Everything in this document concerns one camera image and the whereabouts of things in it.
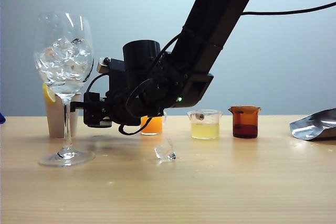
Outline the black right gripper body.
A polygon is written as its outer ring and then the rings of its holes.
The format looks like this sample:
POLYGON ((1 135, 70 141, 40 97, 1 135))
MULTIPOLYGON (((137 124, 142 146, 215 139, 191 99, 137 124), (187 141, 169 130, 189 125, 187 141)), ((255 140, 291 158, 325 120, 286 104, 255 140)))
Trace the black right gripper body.
POLYGON ((122 60, 112 58, 99 59, 95 77, 88 85, 83 96, 83 122, 89 127, 111 127, 112 123, 139 126, 141 119, 132 116, 126 110, 129 95, 125 65, 122 60), (90 89, 99 78, 108 77, 108 91, 102 97, 90 89))

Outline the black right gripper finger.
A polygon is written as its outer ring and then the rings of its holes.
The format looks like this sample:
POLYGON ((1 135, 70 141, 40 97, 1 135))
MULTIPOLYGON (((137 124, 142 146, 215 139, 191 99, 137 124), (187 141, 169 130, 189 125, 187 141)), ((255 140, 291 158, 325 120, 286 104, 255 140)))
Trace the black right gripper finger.
POLYGON ((71 101, 70 111, 75 112, 77 109, 82 110, 85 107, 85 103, 81 101, 71 101))

